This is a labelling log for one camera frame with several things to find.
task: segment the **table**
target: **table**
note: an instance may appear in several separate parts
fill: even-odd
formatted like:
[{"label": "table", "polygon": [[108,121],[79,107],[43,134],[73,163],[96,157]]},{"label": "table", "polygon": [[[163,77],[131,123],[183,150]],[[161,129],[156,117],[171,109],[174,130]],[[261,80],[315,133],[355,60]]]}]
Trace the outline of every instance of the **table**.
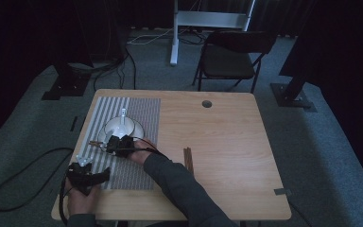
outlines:
[{"label": "table", "polygon": [[[76,160],[100,96],[159,98],[158,150],[184,164],[183,149],[191,148],[197,181],[230,219],[290,218],[286,196],[274,192],[283,185],[252,94],[98,90],[71,162]],[[212,107],[203,107],[204,100]],[[58,205],[57,200],[54,219],[60,219]],[[157,184],[153,190],[103,190],[96,218],[185,219]]]},{"label": "table", "polygon": [[226,13],[226,12],[208,12],[208,11],[184,11],[178,10],[179,0],[174,0],[174,18],[173,18],[173,43],[172,53],[170,56],[170,65],[175,66],[178,63],[179,52],[179,26],[211,26],[241,28],[247,30],[249,27],[252,9],[255,0],[248,5],[246,13]]}]

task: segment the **black stand base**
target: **black stand base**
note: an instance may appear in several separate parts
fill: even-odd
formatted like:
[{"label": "black stand base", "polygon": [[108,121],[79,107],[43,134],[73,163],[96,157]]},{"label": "black stand base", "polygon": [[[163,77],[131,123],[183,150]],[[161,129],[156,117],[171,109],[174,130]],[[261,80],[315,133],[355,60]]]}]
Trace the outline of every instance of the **black stand base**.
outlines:
[{"label": "black stand base", "polygon": [[71,84],[63,86],[61,77],[58,77],[50,91],[43,94],[42,100],[59,100],[61,96],[83,96],[91,75],[82,75]]},{"label": "black stand base", "polygon": [[285,88],[287,84],[282,83],[271,83],[270,88],[272,89],[273,94],[275,95],[276,101],[278,105],[281,107],[298,107],[303,108],[306,112],[316,113],[317,109],[314,106],[314,103],[308,101],[305,93],[300,91],[299,95],[294,100],[288,100],[285,98]]}]

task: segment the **chair seat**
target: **chair seat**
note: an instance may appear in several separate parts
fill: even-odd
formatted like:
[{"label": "chair seat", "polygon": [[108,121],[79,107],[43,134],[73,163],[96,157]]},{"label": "chair seat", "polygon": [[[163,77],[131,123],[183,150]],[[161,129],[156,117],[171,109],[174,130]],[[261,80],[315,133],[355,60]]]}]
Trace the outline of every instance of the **chair seat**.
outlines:
[{"label": "chair seat", "polygon": [[202,62],[207,78],[251,79],[255,72],[247,53],[236,53],[217,45],[208,45]]}]

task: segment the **hand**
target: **hand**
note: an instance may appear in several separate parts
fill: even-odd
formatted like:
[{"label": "hand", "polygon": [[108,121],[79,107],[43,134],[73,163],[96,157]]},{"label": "hand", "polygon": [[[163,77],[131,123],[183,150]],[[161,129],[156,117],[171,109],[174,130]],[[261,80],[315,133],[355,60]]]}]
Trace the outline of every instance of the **hand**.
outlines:
[{"label": "hand", "polygon": [[[152,147],[152,145],[150,145],[150,144],[152,144],[151,141],[149,141],[146,138],[144,138],[144,140],[149,142],[149,144],[143,140],[137,140],[137,141],[134,141],[134,147],[135,148],[155,148],[155,147]],[[135,152],[129,154],[128,159],[130,159],[133,162],[142,166],[144,164],[144,162],[146,161],[146,158],[150,154],[151,154],[151,152],[149,152],[149,151],[138,150],[138,151],[135,151]]]},{"label": "hand", "polygon": [[70,216],[94,213],[101,191],[100,184],[94,185],[88,196],[74,188],[67,178],[64,188],[68,191],[67,209]]}]

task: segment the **wooden chopsticks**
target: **wooden chopsticks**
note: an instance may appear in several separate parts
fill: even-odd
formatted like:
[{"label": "wooden chopsticks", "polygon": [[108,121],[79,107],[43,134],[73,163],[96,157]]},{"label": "wooden chopsticks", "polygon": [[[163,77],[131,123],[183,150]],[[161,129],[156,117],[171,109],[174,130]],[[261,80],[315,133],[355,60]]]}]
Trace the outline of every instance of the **wooden chopsticks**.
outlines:
[{"label": "wooden chopsticks", "polygon": [[190,148],[184,148],[184,166],[187,168],[188,171],[191,172],[191,174],[194,175],[194,168],[193,168],[193,156],[191,154]]}]

